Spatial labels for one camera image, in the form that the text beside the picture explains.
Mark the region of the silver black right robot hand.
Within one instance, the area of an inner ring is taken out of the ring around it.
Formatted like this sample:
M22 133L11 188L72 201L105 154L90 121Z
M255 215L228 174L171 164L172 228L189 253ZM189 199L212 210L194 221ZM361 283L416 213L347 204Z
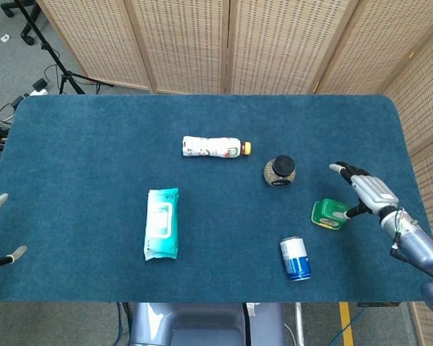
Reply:
M358 196L358 205L344 213L346 219L363 213L383 219L387 214L397 211L399 199L380 178L343 161L330 164L329 168L341 175Z

